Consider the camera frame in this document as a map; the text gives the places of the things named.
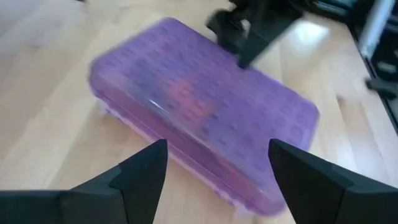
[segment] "wooden table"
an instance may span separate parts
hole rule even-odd
[[[103,116],[88,65],[130,35],[174,16],[214,39],[207,16],[226,0],[65,0],[0,3],[0,189],[68,189],[149,143]],[[398,138],[346,26],[306,16],[255,66],[313,101],[310,152],[398,187]],[[234,215],[233,207],[169,162],[155,223],[294,223]]]

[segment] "purple plastic case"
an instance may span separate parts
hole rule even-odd
[[[315,105],[167,18],[98,57],[90,86],[109,111],[240,210],[284,206],[268,160],[270,138],[308,150]]]

